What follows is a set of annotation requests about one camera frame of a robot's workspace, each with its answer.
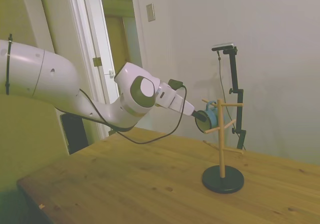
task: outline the wooden pole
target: wooden pole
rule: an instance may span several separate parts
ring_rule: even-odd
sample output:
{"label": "wooden pole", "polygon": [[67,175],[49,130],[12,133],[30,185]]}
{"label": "wooden pole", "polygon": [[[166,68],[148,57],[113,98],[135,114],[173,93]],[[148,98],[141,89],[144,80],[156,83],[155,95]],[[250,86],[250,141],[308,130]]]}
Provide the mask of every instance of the wooden pole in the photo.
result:
{"label": "wooden pole", "polygon": [[220,167],[220,177],[226,177],[226,167],[225,167],[225,157],[224,157],[224,148],[225,148],[225,124],[224,124],[224,111],[223,111],[223,100],[218,99],[218,125],[219,129],[219,167]]}

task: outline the black object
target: black object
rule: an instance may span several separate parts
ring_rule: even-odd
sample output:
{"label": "black object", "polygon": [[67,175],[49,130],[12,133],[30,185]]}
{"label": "black object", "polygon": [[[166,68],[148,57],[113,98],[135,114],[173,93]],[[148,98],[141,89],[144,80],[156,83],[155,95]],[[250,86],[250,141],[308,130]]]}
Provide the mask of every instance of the black object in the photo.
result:
{"label": "black object", "polygon": [[199,119],[199,120],[202,121],[202,122],[205,122],[207,119],[210,120],[210,118],[206,117],[207,114],[206,114],[204,111],[202,111],[202,110],[200,110],[200,111],[193,111],[192,114],[191,114],[191,116],[195,117],[196,119]]}
{"label": "black object", "polygon": [[173,90],[178,90],[179,88],[182,88],[184,83],[178,80],[170,79],[168,82],[168,85],[173,89]]}
{"label": "black object", "polygon": [[[237,76],[237,65],[236,65],[236,54],[238,49],[236,46],[232,48],[227,48],[223,50],[223,54],[228,54],[230,59],[230,69],[231,69],[231,78],[232,78],[232,88],[229,90],[229,94],[236,93],[238,94],[237,101],[238,103],[243,103],[244,101],[244,90],[238,88],[238,76]],[[239,134],[239,140],[236,148],[242,149],[244,147],[246,130],[242,130],[242,107],[237,107],[236,109],[236,123],[235,129],[232,128],[232,133]]]}
{"label": "black object", "polygon": [[245,178],[238,169],[230,166],[225,166],[225,177],[221,178],[218,165],[204,171],[202,183],[213,192],[228,194],[239,191],[244,186]]}
{"label": "black object", "polygon": [[218,44],[212,47],[212,51],[221,51],[221,50],[225,50],[225,49],[230,49],[230,48],[234,48],[234,44],[233,43],[222,43],[222,44]]}
{"label": "black object", "polygon": [[6,80],[5,80],[5,93],[7,95],[9,95],[9,87],[10,87],[10,83],[9,83],[9,68],[10,68],[10,53],[11,53],[11,44],[12,44],[12,34],[9,35],[9,45],[8,45],[8,52],[7,52],[7,56],[6,56]]}
{"label": "black object", "polygon": [[62,114],[60,118],[69,144],[69,154],[89,146],[82,118],[72,114]]}

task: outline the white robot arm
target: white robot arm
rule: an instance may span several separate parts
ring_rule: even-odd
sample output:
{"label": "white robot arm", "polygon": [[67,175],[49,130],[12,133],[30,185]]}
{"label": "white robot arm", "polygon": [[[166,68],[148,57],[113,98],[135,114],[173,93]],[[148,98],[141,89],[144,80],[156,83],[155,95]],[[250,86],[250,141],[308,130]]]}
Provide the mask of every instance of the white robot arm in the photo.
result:
{"label": "white robot arm", "polygon": [[[71,62],[43,49],[15,42],[10,45],[8,54],[8,41],[0,40],[0,94],[7,91],[9,95],[42,100],[63,112],[105,123],[80,92],[79,77]],[[93,104],[117,131],[130,130],[155,104],[182,111],[184,99],[175,90],[132,63],[125,64],[115,82],[120,97],[112,104]],[[183,114],[196,117],[198,113],[186,101]]]}

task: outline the wooden table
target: wooden table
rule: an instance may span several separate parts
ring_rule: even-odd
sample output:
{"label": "wooden table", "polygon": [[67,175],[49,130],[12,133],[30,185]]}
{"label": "wooden table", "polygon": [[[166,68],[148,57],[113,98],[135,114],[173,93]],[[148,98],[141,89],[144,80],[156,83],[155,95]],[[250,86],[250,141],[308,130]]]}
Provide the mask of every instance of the wooden table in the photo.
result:
{"label": "wooden table", "polygon": [[203,171],[218,163],[203,142],[170,136],[136,145],[114,134],[18,185],[55,224],[320,224],[319,166],[249,151],[225,160],[245,178],[234,194],[202,185]]}

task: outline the doorway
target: doorway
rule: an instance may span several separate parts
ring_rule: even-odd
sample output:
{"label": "doorway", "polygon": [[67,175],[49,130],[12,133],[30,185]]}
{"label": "doorway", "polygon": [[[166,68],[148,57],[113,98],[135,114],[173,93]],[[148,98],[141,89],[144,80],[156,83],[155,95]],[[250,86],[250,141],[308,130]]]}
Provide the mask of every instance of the doorway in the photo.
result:
{"label": "doorway", "polygon": [[142,67],[132,0],[101,1],[115,74],[127,62]]}
{"label": "doorway", "polygon": [[[126,62],[140,67],[148,65],[140,7],[136,0],[72,2],[78,34],[87,58],[85,67],[89,71],[87,74],[96,100],[114,103],[121,94],[114,79],[120,68]],[[152,130],[150,114],[147,113],[136,126]],[[100,137],[105,137],[109,130],[109,127],[101,125]]]}

